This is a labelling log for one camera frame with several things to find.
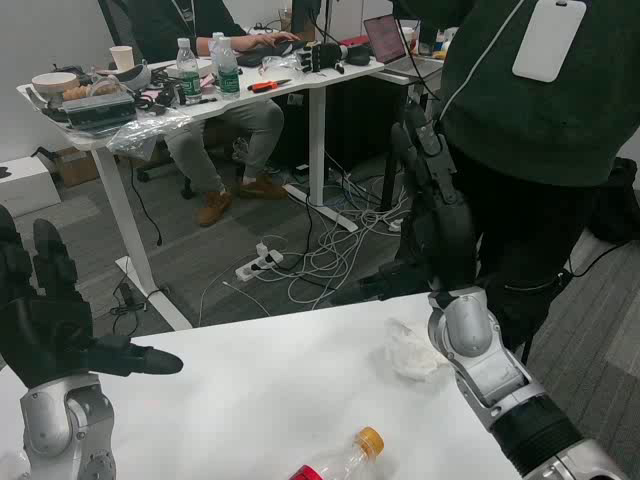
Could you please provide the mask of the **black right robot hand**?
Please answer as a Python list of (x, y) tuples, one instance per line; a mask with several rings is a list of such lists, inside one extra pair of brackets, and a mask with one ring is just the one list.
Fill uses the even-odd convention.
[(333, 305), (432, 291), (455, 291), (476, 279), (477, 237), (471, 208), (454, 185), (457, 173), (444, 136), (424, 110), (409, 102), (390, 133), (392, 157), (404, 167), (411, 199), (401, 227), (398, 260), (368, 277), (345, 285), (330, 297)]

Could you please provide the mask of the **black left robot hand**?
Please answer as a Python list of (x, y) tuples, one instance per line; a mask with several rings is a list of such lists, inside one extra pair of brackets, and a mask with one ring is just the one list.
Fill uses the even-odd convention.
[(97, 338), (89, 303), (76, 290), (75, 262), (56, 227), (33, 224), (36, 255), (1, 209), (1, 357), (29, 389), (89, 372), (171, 375), (183, 361), (125, 336)]

